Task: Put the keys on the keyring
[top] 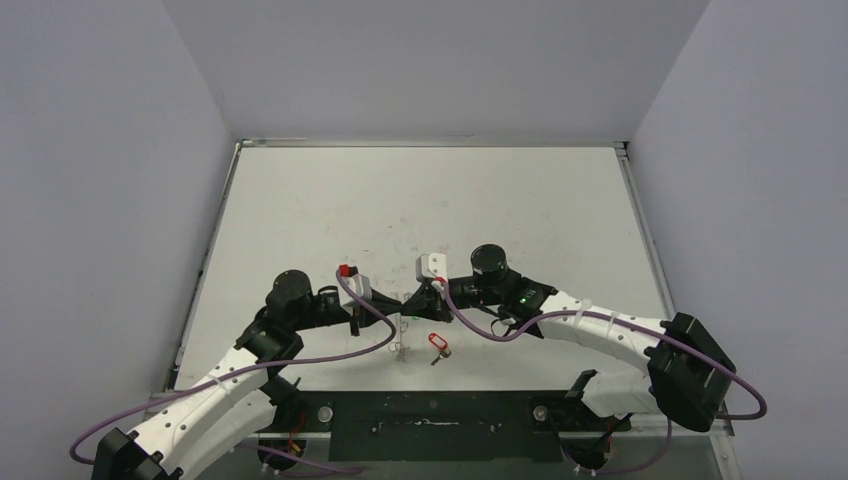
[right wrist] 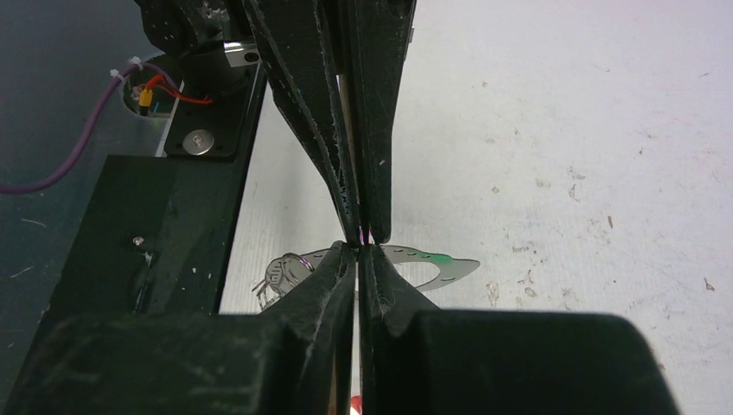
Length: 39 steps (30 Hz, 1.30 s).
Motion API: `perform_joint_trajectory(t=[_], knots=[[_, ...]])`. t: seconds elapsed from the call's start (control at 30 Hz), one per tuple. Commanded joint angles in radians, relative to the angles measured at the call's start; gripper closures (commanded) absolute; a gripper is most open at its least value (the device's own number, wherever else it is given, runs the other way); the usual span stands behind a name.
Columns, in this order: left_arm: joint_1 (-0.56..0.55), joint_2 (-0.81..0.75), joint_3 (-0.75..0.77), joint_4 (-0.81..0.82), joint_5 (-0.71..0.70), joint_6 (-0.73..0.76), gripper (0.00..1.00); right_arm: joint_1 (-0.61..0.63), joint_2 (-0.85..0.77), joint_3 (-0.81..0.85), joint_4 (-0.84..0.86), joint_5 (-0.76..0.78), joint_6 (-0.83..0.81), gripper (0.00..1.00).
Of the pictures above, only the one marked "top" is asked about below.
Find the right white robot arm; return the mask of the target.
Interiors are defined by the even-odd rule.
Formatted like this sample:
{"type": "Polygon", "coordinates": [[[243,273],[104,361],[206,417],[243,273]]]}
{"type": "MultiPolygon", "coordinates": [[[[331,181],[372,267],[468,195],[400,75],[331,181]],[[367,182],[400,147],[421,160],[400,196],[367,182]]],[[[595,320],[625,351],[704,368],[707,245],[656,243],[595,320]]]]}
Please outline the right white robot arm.
{"type": "Polygon", "coordinates": [[[420,286],[402,315],[449,323],[463,310],[494,307],[497,319],[510,323],[508,336],[571,342],[632,367],[624,374],[594,373],[567,398],[567,419],[580,429],[603,417],[662,414],[706,432],[719,418],[736,367],[696,317],[647,318],[595,306],[513,270],[495,244],[477,247],[470,264],[471,275],[450,278],[445,255],[421,255],[420,286]]]}

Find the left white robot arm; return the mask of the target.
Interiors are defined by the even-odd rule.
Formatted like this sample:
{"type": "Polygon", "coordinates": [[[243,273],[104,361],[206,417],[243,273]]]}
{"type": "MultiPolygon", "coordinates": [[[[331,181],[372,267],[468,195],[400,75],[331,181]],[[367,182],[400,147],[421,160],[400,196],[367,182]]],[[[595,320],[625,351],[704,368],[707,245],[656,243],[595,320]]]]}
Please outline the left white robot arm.
{"type": "Polygon", "coordinates": [[[347,324],[358,335],[402,309],[356,268],[342,265],[336,275],[337,285],[313,290],[302,271],[279,274],[254,320],[202,380],[130,431],[102,437],[93,478],[193,479],[248,435],[290,428],[302,407],[296,384],[280,372],[298,362],[300,331],[347,324]]]}

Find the large metal keyring plate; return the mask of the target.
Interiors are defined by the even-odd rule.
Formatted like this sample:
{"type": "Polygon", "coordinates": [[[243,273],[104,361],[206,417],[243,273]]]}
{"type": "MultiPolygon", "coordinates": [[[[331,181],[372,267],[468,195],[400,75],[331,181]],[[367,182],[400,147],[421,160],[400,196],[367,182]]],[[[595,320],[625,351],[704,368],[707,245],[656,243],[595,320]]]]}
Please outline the large metal keyring plate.
{"type": "Polygon", "coordinates": [[[393,320],[396,328],[396,334],[393,341],[388,345],[388,351],[393,355],[393,358],[398,363],[405,363],[407,360],[408,347],[404,343],[404,333],[408,329],[408,321],[403,314],[398,311],[393,315],[393,320]]]}

